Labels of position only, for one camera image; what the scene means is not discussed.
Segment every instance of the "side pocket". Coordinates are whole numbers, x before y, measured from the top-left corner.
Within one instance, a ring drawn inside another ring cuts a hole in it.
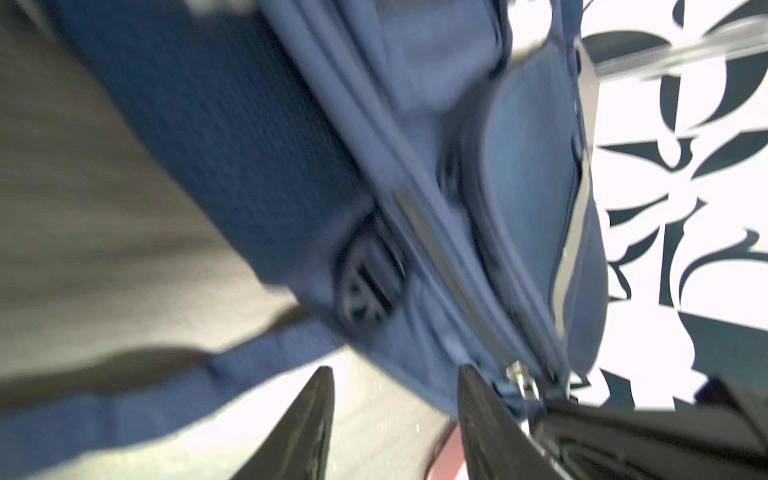
[[[501,29],[488,0],[337,1],[401,114],[447,110],[501,59]]]

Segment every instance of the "blue backpack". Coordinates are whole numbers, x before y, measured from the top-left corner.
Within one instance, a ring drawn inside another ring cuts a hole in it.
[[[520,417],[590,369],[607,271],[580,0],[552,0],[521,61],[500,0],[262,0],[202,18],[181,0],[43,3],[157,161],[313,318],[154,389],[0,416],[3,469],[165,435],[339,339],[453,416],[461,365]]]

